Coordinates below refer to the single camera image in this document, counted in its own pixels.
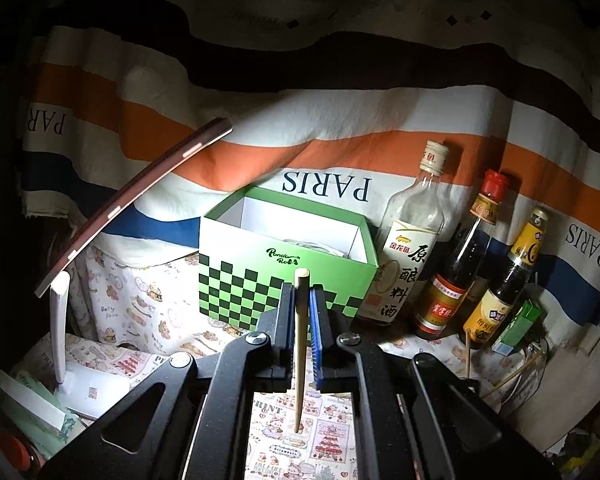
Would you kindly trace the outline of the striped paris cloth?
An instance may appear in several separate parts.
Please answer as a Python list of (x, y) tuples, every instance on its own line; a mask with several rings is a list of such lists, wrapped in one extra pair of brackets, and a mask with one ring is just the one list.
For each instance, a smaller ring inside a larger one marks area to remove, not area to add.
[(24, 121), (21, 188), (32, 217), (80, 224), (152, 160), (215, 117), (234, 126), (166, 177), (99, 237), (106, 254), (152, 266), (198, 246), (200, 217), (251, 183), (364, 214), (378, 222), (417, 172), (427, 141), (449, 145), (443, 198), (454, 220), (483, 170), (512, 179), (496, 236), (510, 244), (535, 204), (552, 213), (536, 281), (568, 324), (600, 319), (600, 120), (568, 107), (513, 100), (482, 84), (415, 88), (432, 74), (402, 41), (375, 36), (367, 61), (383, 89), (238, 93), (260, 82), (268, 55), (223, 50), (186, 67), (174, 56), (101, 29), (55, 28)]

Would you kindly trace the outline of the wooden chopstick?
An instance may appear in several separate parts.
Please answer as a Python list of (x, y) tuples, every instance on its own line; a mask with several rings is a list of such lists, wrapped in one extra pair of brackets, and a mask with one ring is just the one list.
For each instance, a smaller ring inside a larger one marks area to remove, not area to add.
[(298, 434), (306, 380), (306, 340), (309, 324), (310, 271), (306, 268), (294, 271), (294, 377), (296, 378), (296, 414), (294, 432)]

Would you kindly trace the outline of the printed christmas table cloth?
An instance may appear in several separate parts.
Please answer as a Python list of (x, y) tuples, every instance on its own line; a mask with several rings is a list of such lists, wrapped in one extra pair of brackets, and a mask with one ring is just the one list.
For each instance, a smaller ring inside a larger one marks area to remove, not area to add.
[(550, 463), (428, 353), (334, 342), (298, 380), (242, 337), (165, 360), (42, 469), (44, 479), (551, 479)]

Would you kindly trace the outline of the green checkered box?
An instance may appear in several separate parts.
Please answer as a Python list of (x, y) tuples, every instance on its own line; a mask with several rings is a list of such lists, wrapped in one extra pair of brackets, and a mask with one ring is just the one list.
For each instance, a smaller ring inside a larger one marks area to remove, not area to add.
[(252, 330), (299, 269), (326, 306), (354, 318), (378, 262), (360, 214), (248, 186), (200, 218), (199, 311)]

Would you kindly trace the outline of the tissue pack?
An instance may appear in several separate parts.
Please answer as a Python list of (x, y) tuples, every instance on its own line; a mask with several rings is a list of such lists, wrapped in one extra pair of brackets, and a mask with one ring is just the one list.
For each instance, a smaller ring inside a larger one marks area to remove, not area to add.
[(15, 378), (0, 370), (0, 390), (3, 412), (46, 460), (86, 429), (78, 415), (25, 370)]

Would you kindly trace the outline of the oyster sauce bottle yellow label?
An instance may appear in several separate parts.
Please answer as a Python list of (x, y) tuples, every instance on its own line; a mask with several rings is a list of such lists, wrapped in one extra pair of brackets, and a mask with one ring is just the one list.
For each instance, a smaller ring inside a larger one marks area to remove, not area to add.
[(529, 281), (545, 240), (550, 214), (535, 207), (463, 325), (468, 348), (483, 347), (501, 326)]

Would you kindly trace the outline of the green drink carton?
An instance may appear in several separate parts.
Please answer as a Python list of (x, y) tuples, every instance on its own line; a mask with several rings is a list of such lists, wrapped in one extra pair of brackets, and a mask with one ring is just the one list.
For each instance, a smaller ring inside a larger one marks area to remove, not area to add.
[(500, 356), (509, 356), (542, 313), (542, 308), (533, 299), (524, 300), (505, 330), (494, 340), (491, 350)]

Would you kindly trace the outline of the bear pattern pillow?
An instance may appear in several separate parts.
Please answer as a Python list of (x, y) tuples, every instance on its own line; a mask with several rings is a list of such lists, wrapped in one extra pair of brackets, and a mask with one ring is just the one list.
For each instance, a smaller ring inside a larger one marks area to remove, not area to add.
[(94, 295), (87, 306), (72, 292), (69, 307), (80, 335), (115, 347), (170, 356), (186, 351), (193, 356), (220, 352), (245, 332), (201, 312), (198, 304), (199, 258), (196, 252), (158, 266), (133, 268), (97, 248), (83, 253), (94, 278), (102, 266), (124, 281), (118, 292)]

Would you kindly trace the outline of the white desk lamp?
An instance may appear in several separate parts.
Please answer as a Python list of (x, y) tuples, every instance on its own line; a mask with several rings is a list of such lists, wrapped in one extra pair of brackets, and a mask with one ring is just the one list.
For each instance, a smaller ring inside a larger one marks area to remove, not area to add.
[(55, 398), (74, 414), (89, 420), (98, 419), (131, 390), (129, 378), (84, 366), (67, 358), (66, 323), (70, 294), (79, 292), (82, 302), (88, 306), (94, 295), (103, 295), (110, 288), (118, 292), (124, 287), (124, 281), (110, 278), (114, 271), (108, 266), (102, 266), (94, 278), (90, 278), (90, 267), (83, 253), (87, 250), (94, 254), (91, 242), (106, 226), (174, 169), (223, 139), (232, 130), (229, 120), (215, 118), (140, 170), (76, 231), (67, 248), (38, 285), (35, 296), (47, 296), (50, 300)]

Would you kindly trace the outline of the wooden chopsticks bundle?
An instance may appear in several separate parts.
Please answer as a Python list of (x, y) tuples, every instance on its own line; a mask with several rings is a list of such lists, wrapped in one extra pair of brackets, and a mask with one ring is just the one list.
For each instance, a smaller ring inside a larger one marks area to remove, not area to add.
[(491, 349), (469, 350), (460, 379), (484, 400), (505, 402), (525, 382), (540, 382), (548, 360), (548, 343), (542, 337), (526, 337), (522, 346), (502, 356)]

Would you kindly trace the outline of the dark vinegar bottle red cap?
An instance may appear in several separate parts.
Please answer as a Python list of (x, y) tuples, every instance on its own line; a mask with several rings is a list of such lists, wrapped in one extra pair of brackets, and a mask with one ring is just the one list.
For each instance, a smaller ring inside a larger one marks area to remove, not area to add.
[(434, 272), (413, 310), (415, 334), (438, 339), (474, 284), (504, 200), (508, 180), (489, 169), (468, 213), (457, 226), (451, 249)]

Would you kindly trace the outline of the clear cooking wine bottle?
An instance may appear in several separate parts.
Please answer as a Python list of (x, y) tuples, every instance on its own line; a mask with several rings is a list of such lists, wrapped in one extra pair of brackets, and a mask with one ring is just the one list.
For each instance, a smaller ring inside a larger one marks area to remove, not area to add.
[(444, 227), (438, 183), (448, 154), (443, 144), (428, 141), (415, 181), (388, 201), (374, 241), (378, 268), (359, 318), (390, 324), (411, 295)]

